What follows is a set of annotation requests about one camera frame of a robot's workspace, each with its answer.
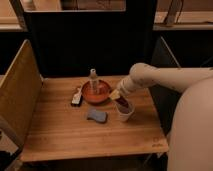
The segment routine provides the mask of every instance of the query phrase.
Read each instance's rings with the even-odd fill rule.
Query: bottle
[[[92,94],[99,94],[99,79],[94,68],[90,70],[89,79]]]

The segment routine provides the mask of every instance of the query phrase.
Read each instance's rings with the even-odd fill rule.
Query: wooden side panel
[[[0,82],[0,127],[22,146],[42,81],[28,40]]]

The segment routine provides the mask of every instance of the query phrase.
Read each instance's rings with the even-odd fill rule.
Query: black backdrop
[[[156,0],[126,0],[125,12],[25,12],[43,76],[128,74],[150,55]]]

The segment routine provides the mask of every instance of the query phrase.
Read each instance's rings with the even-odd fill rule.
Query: floor
[[[164,171],[155,155],[53,161],[27,165],[20,171]]]

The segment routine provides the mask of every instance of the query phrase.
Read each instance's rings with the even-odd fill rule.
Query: cable
[[[178,23],[178,20],[179,20],[179,18],[180,18],[180,15],[181,15],[181,13],[182,13],[182,11],[183,11],[183,6],[184,6],[184,0],[181,0],[180,11],[179,11],[179,14],[178,14],[178,16],[177,16],[177,19],[176,19],[176,22],[175,22],[175,23]]]

